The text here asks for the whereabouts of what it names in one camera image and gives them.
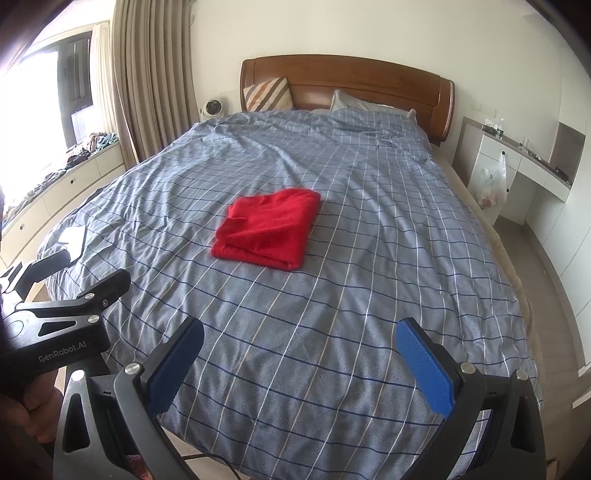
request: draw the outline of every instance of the bottle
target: bottle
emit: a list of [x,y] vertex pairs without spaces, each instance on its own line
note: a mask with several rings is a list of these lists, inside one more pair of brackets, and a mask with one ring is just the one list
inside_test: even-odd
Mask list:
[[503,122],[505,121],[504,118],[501,118],[501,121],[499,123],[499,128],[496,129],[496,137],[497,138],[503,138],[503,134],[505,133],[505,131],[503,130]]

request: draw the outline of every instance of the bed frame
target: bed frame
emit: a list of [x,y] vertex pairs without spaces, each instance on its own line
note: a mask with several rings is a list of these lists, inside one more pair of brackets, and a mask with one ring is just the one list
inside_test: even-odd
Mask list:
[[455,87],[434,73],[381,60],[340,55],[279,55],[245,60],[240,75],[242,110],[244,89],[277,77],[287,77],[294,108],[329,108],[333,92],[344,90],[356,98],[417,111],[417,122],[436,145],[449,133]]

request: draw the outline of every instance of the window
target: window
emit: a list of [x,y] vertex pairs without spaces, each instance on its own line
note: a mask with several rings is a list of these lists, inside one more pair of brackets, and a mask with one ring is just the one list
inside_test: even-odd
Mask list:
[[90,32],[76,35],[26,56],[0,79],[5,209],[65,166],[68,148],[96,131],[89,51]]
[[94,120],[89,69],[91,34],[83,33],[52,46],[58,52],[58,96],[68,147],[81,142],[91,132]]

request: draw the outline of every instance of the cable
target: cable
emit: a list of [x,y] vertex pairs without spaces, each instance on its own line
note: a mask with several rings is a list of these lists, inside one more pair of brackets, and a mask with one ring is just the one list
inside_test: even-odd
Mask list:
[[232,471],[232,473],[234,474],[234,476],[238,479],[238,480],[242,480],[242,478],[240,477],[240,475],[238,475],[238,472],[236,471],[236,469],[230,464],[230,462],[228,462],[223,456],[221,455],[216,455],[215,453],[198,453],[196,455],[185,455],[183,457],[181,457],[183,460],[187,461],[187,460],[193,460],[194,458],[217,458],[218,460],[221,460],[222,462],[224,462],[226,465],[228,465],[228,468]]

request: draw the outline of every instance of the white cabinet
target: white cabinet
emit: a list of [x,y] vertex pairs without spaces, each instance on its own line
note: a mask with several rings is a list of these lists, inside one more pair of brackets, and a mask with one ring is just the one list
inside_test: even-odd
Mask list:
[[556,195],[560,200],[566,202],[569,196],[570,188],[566,186],[562,181],[557,179],[554,175],[548,174],[546,181],[544,182],[544,188],[553,195]]
[[525,157],[523,157],[521,163],[519,164],[518,172],[542,186],[544,186],[548,175],[550,175],[548,170],[546,170],[544,167]]
[[[551,192],[562,202],[566,201],[570,193],[568,184],[557,178],[549,168],[542,166],[538,161],[522,155],[511,139],[497,139],[483,132],[482,124],[467,117],[464,117],[462,123],[452,166],[468,187],[468,191],[475,195],[482,169],[496,168],[503,152],[507,171],[507,191],[510,193],[511,189],[518,190],[508,196],[505,208],[489,207],[483,210],[491,223],[496,221],[501,210],[504,216],[523,223],[535,195],[536,184]],[[519,181],[514,184],[517,175],[519,175]]]
[[125,173],[118,143],[69,170],[40,194],[2,231],[0,267],[30,262],[45,236],[96,189]]
[[503,152],[505,152],[505,161],[507,166],[513,168],[513,170],[517,170],[519,168],[519,164],[521,163],[521,154],[499,143],[494,138],[482,135],[482,141],[480,142],[480,153],[486,155],[487,157],[498,160]]
[[96,160],[85,161],[68,171],[41,195],[49,214],[55,215],[66,203],[99,178],[100,172]]
[[29,243],[37,232],[49,221],[47,208],[43,202],[36,200],[27,206],[8,226],[2,231],[2,245],[0,257],[10,266],[23,247]]

